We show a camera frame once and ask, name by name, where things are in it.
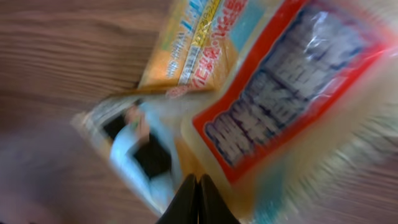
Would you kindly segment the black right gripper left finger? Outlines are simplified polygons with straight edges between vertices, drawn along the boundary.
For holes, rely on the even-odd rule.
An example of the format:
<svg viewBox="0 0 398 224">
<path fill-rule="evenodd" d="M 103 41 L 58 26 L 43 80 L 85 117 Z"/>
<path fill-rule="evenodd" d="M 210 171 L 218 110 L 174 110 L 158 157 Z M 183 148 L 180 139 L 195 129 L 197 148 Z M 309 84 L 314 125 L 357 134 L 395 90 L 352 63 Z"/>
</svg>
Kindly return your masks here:
<svg viewBox="0 0 398 224">
<path fill-rule="evenodd" d="M 197 224 L 197 178 L 190 174 L 183 181 L 165 213 L 156 224 Z"/>
</svg>

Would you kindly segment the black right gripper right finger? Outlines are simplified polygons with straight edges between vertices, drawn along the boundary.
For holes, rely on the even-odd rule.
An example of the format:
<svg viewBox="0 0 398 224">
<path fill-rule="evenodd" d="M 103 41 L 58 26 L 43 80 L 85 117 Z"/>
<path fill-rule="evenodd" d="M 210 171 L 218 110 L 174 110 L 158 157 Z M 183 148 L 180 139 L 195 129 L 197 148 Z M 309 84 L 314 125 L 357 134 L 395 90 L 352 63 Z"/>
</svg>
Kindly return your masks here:
<svg viewBox="0 0 398 224">
<path fill-rule="evenodd" d="M 216 185 L 208 174 L 202 175 L 198 183 L 199 224 L 240 224 L 229 210 Z"/>
</svg>

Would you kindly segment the yellow blue snack bag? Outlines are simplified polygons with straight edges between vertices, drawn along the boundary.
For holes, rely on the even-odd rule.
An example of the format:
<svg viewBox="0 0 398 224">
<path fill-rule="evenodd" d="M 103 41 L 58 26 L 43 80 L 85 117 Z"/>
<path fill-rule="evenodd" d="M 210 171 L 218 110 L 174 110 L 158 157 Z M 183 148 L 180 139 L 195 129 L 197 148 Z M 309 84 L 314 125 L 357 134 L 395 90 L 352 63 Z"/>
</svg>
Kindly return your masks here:
<svg viewBox="0 0 398 224">
<path fill-rule="evenodd" d="M 177 1 L 139 87 L 73 122 L 159 218 L 208 174 L 280 222 L 397 153 L 397 2 Z"/>
</svg>

